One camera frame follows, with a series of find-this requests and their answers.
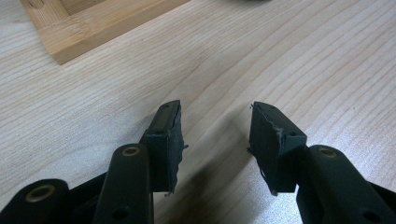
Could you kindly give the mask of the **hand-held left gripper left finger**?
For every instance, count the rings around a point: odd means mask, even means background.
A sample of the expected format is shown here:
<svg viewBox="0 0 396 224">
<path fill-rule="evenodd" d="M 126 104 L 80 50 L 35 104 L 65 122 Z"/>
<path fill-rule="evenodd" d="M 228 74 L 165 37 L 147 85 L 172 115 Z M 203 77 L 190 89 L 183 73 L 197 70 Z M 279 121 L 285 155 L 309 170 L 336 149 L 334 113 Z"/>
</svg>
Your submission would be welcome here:
<svg viewBox="0 0 396 224">
<path fill-rule="evenodd" d="M 148 149 L 152 192 L 174 193 L 178 166 L 187 147 L 181 131 L 181 102 L 159 107 L 140 143 Z"/>
</svg>

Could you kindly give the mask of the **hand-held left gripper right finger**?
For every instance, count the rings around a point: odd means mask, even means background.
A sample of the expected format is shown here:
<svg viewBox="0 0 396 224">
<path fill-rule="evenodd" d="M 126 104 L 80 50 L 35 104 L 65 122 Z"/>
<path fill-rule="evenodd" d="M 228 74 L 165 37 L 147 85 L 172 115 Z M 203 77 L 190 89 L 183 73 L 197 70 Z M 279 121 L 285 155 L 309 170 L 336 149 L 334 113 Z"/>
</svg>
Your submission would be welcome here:
<svg viewBox="0 0 396 224">
<path fill-rule="evenodd" d="M 262 102 L 252 105 L 248 151 L 274 193 L 294 192 L 296 163 L 304 151 L 306 134 L 278 108 Z"/>
</svg>

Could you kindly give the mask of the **wooden three-tier shoe rack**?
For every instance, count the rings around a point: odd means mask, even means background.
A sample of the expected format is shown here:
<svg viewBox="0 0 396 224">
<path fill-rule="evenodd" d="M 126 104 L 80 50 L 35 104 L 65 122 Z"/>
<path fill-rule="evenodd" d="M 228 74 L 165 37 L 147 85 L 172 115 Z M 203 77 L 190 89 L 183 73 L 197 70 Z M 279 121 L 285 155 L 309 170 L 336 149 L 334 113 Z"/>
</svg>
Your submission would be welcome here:
<svg viewBox="0 0 396 224">
<path fill-rule="evenodd" d="M 189 0 L 20 0 L 47 53 L 66 63 Z"/>
</svg>

